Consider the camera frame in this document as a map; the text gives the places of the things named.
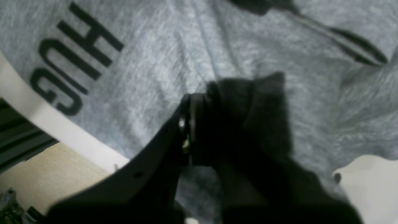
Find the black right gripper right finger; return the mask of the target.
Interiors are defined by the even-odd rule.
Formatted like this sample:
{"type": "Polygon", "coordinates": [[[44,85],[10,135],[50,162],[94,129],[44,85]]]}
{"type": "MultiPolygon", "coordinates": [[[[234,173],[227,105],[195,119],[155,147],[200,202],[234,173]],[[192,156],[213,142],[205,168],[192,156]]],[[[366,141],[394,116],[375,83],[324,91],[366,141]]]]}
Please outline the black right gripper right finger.
{"type": "Polygon", "coordinates": [[[223,190],[225,224],[360,224],[347,202],[290,156],[284,96],[239,105],[190,95],[192,163],[212,167],[223,190]]]}

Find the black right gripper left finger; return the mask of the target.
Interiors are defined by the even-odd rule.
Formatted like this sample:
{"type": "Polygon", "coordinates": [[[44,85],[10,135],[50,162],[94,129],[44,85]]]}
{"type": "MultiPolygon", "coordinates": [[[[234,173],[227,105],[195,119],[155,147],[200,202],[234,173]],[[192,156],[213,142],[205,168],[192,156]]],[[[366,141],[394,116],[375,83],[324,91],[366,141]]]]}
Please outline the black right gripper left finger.
{"type": "Polygon", "coordinates": [[[183,224],[175,207],[183,167],[190,163],[183,96],[172,117],[128,164],[105,180],[52,206],[48,224],[183,224]]]}

